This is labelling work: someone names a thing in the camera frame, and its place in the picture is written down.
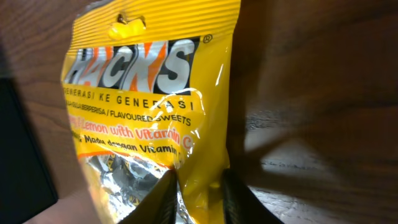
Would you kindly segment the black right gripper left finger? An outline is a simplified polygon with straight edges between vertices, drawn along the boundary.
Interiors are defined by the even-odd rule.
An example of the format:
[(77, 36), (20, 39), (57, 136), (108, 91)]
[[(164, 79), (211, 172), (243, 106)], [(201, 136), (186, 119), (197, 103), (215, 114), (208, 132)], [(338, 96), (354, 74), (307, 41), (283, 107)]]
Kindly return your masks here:
[(143, 201), (119, 224), (175, 224), (177, 173), (168, 170)]

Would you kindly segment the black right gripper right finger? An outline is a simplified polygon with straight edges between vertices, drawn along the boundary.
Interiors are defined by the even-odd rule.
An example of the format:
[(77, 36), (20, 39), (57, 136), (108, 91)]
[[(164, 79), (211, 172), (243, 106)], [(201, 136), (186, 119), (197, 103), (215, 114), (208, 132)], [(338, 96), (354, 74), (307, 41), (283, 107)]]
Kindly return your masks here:
[(263, 206), (233, 170), (223, 171), (221, 186), (226, 224), (283, 224)]

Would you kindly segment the yellow Hacks candy bag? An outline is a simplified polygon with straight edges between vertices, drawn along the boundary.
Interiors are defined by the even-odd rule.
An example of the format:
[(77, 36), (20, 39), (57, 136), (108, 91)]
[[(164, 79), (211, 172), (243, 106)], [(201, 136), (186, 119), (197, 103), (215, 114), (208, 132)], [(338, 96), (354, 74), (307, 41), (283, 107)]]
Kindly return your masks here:
[(238, 0), (95, 1), (77, 15), (61, 81), (101, 223), (153, 199), (169, 170), (174, 223), (224, 223), (221, 175)]

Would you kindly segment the dark green gift box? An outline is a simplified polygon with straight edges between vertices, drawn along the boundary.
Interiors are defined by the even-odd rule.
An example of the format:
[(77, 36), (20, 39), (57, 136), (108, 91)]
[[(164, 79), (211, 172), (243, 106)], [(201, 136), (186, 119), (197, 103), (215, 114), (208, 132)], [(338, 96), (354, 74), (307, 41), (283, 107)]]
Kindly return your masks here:
[(10, 79), (1, 79), (1, 223), (24, 223), (58, 195)]

